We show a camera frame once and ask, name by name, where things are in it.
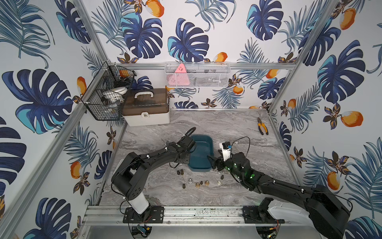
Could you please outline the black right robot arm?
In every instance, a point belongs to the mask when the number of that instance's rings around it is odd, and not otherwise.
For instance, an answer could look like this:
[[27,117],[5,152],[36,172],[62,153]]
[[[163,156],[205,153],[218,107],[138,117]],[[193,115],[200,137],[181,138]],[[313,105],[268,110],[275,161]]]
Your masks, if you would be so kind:
[[308,212],[315,229],[328,239],[341,239],[344,236],[350,211],[326,187],[298,186],[276,180],[253,169],[245,154],[240,152],[224,160],[222,156],[208,156],[213,169],[224,169],[244,188],[259,194],[266,194],[295,204]]

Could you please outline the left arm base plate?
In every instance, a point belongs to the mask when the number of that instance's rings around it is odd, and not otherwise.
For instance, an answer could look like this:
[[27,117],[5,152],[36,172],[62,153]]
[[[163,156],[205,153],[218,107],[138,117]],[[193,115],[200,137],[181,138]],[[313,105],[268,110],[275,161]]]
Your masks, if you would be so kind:
[[165,208],[162,206],[149,206],[142,214],[138,214],[132,207],[126,208],[123,223],[124,224],[162,224]]

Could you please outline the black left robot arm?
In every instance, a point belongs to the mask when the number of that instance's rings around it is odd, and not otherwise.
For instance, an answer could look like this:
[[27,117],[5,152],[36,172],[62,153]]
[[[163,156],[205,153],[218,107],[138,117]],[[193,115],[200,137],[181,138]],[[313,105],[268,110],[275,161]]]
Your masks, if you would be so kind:
[[151,153],[129,153],[119,162],[111,178],[112,189],[125,198],[135,213],[143,214],[150,206],[143,193],[149,174],[165,164],[181,163],[191,153],[194,145],[195,141],[185,135],[178,142],[169,142]]

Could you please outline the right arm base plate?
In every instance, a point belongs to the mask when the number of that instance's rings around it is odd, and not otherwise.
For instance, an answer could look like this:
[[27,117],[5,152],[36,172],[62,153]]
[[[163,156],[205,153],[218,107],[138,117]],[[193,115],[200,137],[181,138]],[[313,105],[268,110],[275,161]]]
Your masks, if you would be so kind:
[[263,210],[260,206],[244,206],[242,209],[242,217],[245,224],[284,224],[285,220],[277,220],[273,218],[267,210]]

